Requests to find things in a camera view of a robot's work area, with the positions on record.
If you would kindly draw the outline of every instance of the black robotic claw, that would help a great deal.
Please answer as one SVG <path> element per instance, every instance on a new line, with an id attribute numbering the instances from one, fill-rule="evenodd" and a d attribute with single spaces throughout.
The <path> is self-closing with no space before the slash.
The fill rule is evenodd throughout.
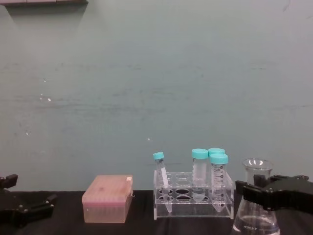
<path id="1" fill-rule="evenodd" d="M 15 186 L 17 179 L 17 175 L 0 178 L 0 224 L 11 223 L 23 227 L 29 222 L 51 217 L 57 196 L 51 195 L 42 202 L 28 205 L 5 190 Z"/>
<path id="2" fill-rule="evenodd" d="M 313 214 L 313 183 L 308 176 L 274 175 L 268 180 L 254 176 L 254 184 L 236 181 L 236 191 L 245 200 L 257 203 L 265 210 L 293 209 Z"/>

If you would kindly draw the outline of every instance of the black tablecloth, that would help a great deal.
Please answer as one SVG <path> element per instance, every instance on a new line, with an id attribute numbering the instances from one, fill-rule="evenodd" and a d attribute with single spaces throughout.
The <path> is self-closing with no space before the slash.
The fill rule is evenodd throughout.
<path id="1" fill-rule="evenodd" d="M 125 224 L 85 224 L 82 209 L 84 192 L 19 192 L 26 202 L 42 201 L 58 195 L 53 216 L 16 229 L 0 225 L 0 235 L 229 235 L 229 218 L 153 218 L 153 192 L 135 191 Z M 240 202 L 235 195 L 235 212 Z M 278 211 L 282 235 L 313 235 L 313 215 L 297 211 Z"/>

